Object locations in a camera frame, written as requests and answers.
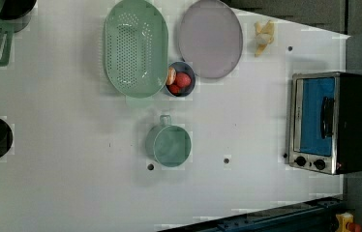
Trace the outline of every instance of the lavender plate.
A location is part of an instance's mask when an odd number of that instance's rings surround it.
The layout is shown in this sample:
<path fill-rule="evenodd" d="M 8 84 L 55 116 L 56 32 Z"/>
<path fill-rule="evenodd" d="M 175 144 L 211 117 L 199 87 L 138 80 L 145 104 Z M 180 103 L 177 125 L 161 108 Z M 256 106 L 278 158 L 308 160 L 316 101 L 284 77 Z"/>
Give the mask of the lavender plate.
<path fill-rule="evenodd" d="M 200 0 L 184 14 L 179 46 L 184 60 L 193 64 L 198 76 L 224 77 L 241 58 L 241 24 L 225 3 Z"/>

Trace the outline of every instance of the white tabletop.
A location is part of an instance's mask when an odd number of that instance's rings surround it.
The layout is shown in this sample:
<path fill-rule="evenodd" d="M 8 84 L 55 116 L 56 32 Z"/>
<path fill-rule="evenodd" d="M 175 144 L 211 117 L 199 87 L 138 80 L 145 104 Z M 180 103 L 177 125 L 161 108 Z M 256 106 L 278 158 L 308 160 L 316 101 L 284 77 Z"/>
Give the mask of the white tabletop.
<path fill-rule="evenodd" d="M 169 63 L 181 58 L 176 29 L 193 2 L 154 1 Z M 15 129 L 14 154 L 0 160 L 0 231 L 155 231 L 342 192 L 341 176 L 291 168 L 282 154 L 292 74 L 344 70 L 345 36 L 277 20 L 275 42 L 255 58 L 254 24 L 270 18 L 234 10 L 244 33 L 234 72 L 199 78 L 184 100 L 163 91 L 129 108 L 103 71 L 114 5 L 40 1 L 16 34 L 0 68 L 0 116 Z M 164 113 L 190 132 L 193 152 L 179 168 L 148 171 L 143 141 Z"/>

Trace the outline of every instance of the toaster oven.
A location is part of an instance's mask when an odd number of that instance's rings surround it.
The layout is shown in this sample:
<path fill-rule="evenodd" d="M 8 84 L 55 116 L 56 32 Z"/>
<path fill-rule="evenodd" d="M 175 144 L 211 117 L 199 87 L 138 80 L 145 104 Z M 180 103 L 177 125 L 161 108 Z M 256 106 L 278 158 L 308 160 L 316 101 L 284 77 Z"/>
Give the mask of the toaster oven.
<path fill-rule="evenodd" d="M 326 174 L 362 171 L 362 75 L 295 74 L 289 165 Z"/>

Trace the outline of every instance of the teal cup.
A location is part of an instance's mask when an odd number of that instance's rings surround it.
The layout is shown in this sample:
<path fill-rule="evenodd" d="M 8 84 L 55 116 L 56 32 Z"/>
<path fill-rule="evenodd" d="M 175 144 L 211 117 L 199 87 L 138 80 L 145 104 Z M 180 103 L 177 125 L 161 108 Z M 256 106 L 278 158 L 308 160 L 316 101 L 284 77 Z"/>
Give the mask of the teal cup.
<path fill-rule="evenodd" d="M 147 154 L 167 167 L 181 165 L 191 152 L 191 138 L 187 131 L 173 126 L 169 115 L 160 117 L 160 124 L 149 131 L 145 141 Z"/>

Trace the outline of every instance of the small bowl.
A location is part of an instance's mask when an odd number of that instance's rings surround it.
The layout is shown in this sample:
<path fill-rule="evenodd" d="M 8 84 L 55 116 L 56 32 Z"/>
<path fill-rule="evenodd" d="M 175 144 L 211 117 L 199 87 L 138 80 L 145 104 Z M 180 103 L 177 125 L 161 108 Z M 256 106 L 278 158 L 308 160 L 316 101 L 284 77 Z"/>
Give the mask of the small bowl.
<path fill-rule="evenodd" d="M 182 88 L 179 95 L 171 94 L 171 92 L 168 90 L 168 85 L 166 85 L 167 93 L 175 98 L 185 98 L 189 96 L 196 87 L 196 74 L 194 73 L 193 69 L 185 62 L 175 62 L 169 67 L 173 67 L 177 73 L 187 74 L 191 79 L 191 84 L 188 87 Z"/>

